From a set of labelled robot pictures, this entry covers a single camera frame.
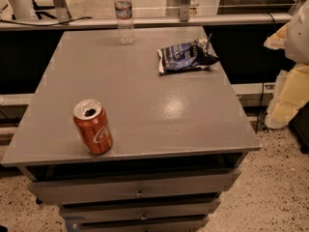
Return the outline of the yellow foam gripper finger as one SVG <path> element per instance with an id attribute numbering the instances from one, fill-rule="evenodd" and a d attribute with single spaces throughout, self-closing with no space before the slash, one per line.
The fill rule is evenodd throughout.
<path id="1" fill-rule="evenodd" d="M 273 50 L 284 49 L 287 28 L 288 28 L 288 23 L 280 27 L 275 33 L 273 33 L 270 37 L 268 37 L 265 40 L 264 46 L 266 48 L 273 49 Z"/>
<path id="2" fill-rule="evenodd" d="M 270 129 L 282 129 L 308 102 L 309 66 L 295 64 L 290 71 L 281 71 L 276 78 L 273 98 L 267 108 L 265 125 Z"/>

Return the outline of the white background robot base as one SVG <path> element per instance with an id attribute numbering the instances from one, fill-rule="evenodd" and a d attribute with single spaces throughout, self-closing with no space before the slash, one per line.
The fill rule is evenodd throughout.
<path id="1" fill-rule="evenodd" d="M 7 0 L 16 19 L 35 20 L 37 18 L 31 0 Z"/>

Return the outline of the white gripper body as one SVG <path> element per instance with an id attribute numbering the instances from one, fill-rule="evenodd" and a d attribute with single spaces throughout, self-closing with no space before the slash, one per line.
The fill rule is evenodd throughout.
<path id="1" fill-rule="evenodd" d="M 309 64 L 309 0 L 298 9 L 289 22 L 285 55 L 296 63 Z"/>

